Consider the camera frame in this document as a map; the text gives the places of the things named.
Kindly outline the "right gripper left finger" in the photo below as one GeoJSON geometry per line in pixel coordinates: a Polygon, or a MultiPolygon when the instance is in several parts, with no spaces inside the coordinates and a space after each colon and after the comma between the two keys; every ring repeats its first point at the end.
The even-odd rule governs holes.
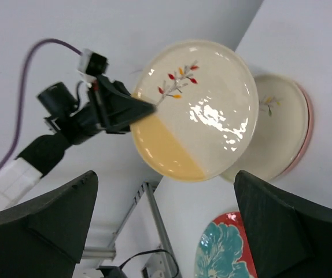
{"type": "Polygon", "coordinates": [[[0,211],[0,277],[72,277],[82,258],[98,192],[88,171],[0,211]]]}

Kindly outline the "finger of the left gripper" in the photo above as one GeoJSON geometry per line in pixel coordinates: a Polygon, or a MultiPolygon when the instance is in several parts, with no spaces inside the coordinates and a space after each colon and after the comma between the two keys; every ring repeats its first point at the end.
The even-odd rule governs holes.
{"type": "Polygon", "coordinates": [[[126,134],[130,125],[151,115],[156,106],[131,96],[124,83],[97,76],[96,102],[100,128],[108,134],[126,134]]]}

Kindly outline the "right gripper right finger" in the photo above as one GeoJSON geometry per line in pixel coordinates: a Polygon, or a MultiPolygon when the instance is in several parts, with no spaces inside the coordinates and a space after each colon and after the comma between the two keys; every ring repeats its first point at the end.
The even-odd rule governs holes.
{"type": "Polygon", "coordinates": [[[332,209],[247,171],[234,190],[258,277],[332,277],[332,209]]]}

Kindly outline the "red blue floral plate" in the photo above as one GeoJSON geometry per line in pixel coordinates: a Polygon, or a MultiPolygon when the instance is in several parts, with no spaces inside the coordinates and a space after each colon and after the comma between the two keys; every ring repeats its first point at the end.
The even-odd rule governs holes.
{"type": "Polygon", "coordinates": [[[216,217],[198,242],[195,277],[257,277],[238,211],[216,217]]]}

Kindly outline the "tan plate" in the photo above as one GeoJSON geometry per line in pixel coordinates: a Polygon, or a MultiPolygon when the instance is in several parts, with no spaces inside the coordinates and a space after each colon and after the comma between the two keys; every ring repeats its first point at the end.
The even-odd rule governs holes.
{"type": "Polygon", "coordinates": [[[144,68],[133,96],[154,104],[131,125],[142,159],[178,181],[209,180],[246,151],[259,97],[253,76],[234,51],[216,42],[178,42],[144,68]]]}

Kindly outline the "pink cream branch plate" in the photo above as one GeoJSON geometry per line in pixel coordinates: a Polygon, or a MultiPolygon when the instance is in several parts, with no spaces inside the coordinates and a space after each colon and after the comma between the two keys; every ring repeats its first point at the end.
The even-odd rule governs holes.
{"type": "Polygon", "coordinates": [[[301,138],[300,147],[294,156],[294,158],[290,161],[290,163],[287,165],[287,167],[281,171],[276,178],[281,178],[282,176],[290,173],[301,161],[301,159],[306,154],[306,151],[308,150],[308,147],[311,143],[312,136],[313,136],[313,130],[315,126],[315,110],[312,103],[312,100],[308,94],[308,92],[305,90],[305,88],[300,85],[298,82],[294,82],[295,86],[298,88],[298,90],[301,92],[302,96],[304,97],[305,103],[306,103],[306,112],[307,112],[307,122],[306,122],[306,129],[303,137],[301,138]]]}

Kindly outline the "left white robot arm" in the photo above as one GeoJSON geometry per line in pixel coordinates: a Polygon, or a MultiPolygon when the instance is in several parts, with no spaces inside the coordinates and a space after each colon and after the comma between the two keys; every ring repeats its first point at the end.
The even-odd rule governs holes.
{"type": "Polygon", "coordinates": [[[131,124],[153,114],[154,104],[130,96],[123,83],[98,78],[87,89],[89,101],[80,106],[58,82],[38,95],[49,112],[45,121],[52,134],[39,136],[0,170],[0,211],[15,206],[63,159],[65,151],[104,131],[126,134],[131,124]]]}

